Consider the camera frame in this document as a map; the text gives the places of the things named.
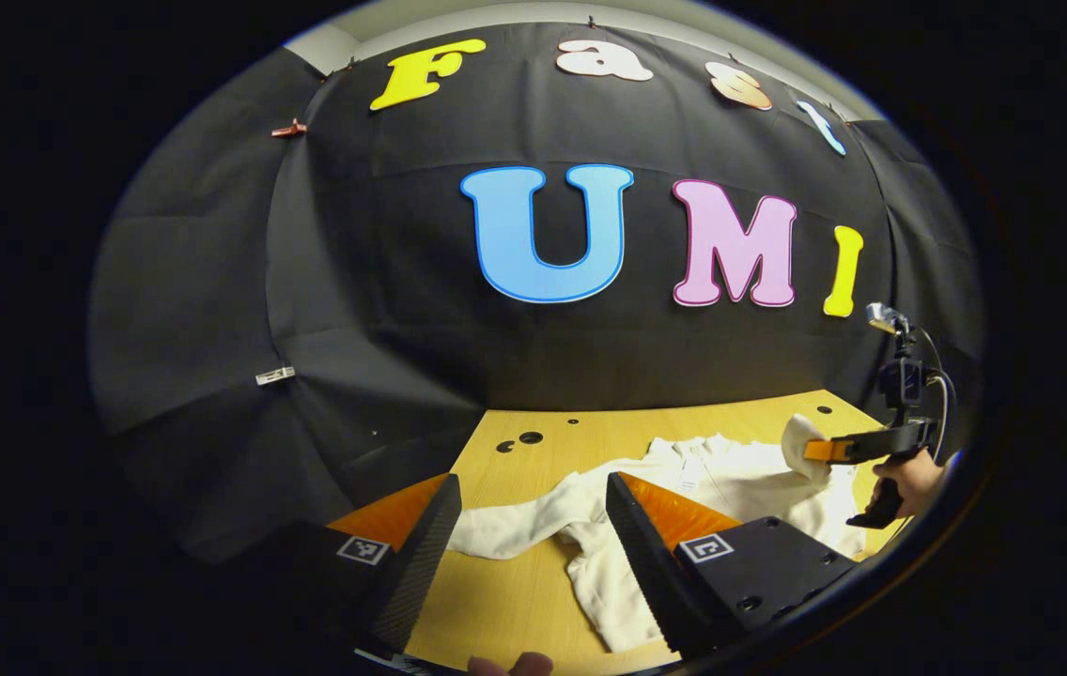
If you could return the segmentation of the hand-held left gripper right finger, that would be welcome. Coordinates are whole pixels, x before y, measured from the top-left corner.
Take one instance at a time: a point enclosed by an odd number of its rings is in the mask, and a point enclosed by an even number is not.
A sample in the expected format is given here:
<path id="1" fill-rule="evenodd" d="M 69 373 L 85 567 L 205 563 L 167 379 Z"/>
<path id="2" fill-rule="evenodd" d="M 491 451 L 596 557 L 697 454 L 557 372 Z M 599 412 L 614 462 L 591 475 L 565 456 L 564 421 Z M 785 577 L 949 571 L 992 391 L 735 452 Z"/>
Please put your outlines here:
<path id="1" fill-rule="evenodd" d="M 606 511 L 668 647 L 684 658 L 768 632 L 857 562 L 781 518 L 735 521 L 628 472 Z"/>

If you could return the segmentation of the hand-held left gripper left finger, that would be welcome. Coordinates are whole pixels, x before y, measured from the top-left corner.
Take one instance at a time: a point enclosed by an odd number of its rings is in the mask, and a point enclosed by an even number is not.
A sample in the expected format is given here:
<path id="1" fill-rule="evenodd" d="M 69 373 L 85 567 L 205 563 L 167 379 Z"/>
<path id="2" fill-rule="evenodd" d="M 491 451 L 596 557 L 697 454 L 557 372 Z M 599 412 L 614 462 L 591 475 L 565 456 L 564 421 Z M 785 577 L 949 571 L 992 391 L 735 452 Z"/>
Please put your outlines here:
<path id="1" fill-rule="evenodd" d="M 461 510 L 444 472 L 327 525 L 285 526 L 252 546 L 252 585 L 343 645 L 404 651 Z"/>

